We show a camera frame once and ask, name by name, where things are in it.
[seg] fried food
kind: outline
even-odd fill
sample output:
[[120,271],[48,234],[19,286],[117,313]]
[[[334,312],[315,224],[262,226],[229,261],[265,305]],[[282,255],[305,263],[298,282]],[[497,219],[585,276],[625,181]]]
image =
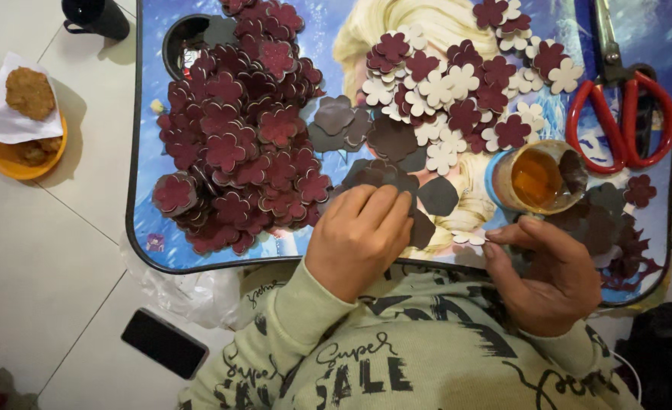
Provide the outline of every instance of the fried food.
[[19,154],[19,160],[26,166],[38,166],[46,163],[50,157],[54,157],[62,148],[62,137],[36,139],[34,141],[20,142],[15,144]]
[[47,76],[26,67],[9,73],[7,104],[20,114],[41,121],[55,109],[55,96]]
[[42,149],[47,153],[56,153],[62,147],[62,137],[53,136],[52,138],[38,139],[37,142],[42,146]]

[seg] sleeve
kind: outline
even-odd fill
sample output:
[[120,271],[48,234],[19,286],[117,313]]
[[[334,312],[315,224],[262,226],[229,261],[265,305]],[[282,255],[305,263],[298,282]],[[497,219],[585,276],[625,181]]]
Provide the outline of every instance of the sleeve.
[[264,313],[236,332],[179,393],[179,408],[270,408],[291,370],[333,323],[356,308],[321,286],[303,260],[290,282],[271,291],[266,302]]
[[627,385],[614,373],[614,360],[606,343],[584,320],[574,323],[567,334],[559,337],[521,333],[612,408],[642,409]]

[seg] orange bowl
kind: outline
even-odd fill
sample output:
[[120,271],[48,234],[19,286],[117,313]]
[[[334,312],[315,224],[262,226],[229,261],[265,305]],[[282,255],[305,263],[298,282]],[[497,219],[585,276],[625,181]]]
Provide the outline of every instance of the orange bowl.
[[31,180],[52,169],[59,161],[67,145],[67,122],[65,122],[65,117],[62,116],[61,112],[60,120],[62,120],[62,145],[60,151],[57,151],[57,155],[50,156],[47,162],[41,165],[27,166],[19,161],[19,154],[12,145],[0,142],[0,173],[15,180]]

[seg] red scissors handle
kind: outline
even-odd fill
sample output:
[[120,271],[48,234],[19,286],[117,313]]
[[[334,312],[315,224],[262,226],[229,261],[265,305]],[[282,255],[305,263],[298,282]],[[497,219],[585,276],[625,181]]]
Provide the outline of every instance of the red scissors handle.
[[[660,108],[663,111],[663,137],[660,140],[657,151],[645,159],[640,158],[640,155],[637,153],[635,142],[635,118],[637,118],[639,85],[642,85],[659,101]],[[587,97],[591,98],[599,124],[609,140],[609,148],[614,157],[614,165],[612,166],[601,166],[595,163],[584,154],[579,144],[579,137],[577,135],[579,115],[582,112]],[[612,111],[604,99],[604,88],[602,85],[594,85],[591,81],[584,81],[577,96],[574,97],[574,102],[571,104],[566,119],[566,142],[582,154],[590,171],[608,174],[622,171],[625,166],[634,169],[646,168],[658,163],[672,149],[672,98],[658,83],[639,71],[635,71],[635,77],[625,84],[622,116],[625,120],[623,121],[623,129],[620,131],[620,126],[614,120]]]

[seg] scissors blade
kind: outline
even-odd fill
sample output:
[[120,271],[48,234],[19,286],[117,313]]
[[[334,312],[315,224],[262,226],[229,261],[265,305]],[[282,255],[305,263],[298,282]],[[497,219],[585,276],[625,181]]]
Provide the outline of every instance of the scissors blade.
[[631,73],[622,65],[620,45],[614,39],[614,25],[609,13],[608,0],[594,0],[597,39],[601,53],[601,76],[605,84],[614,87],[631,78]]

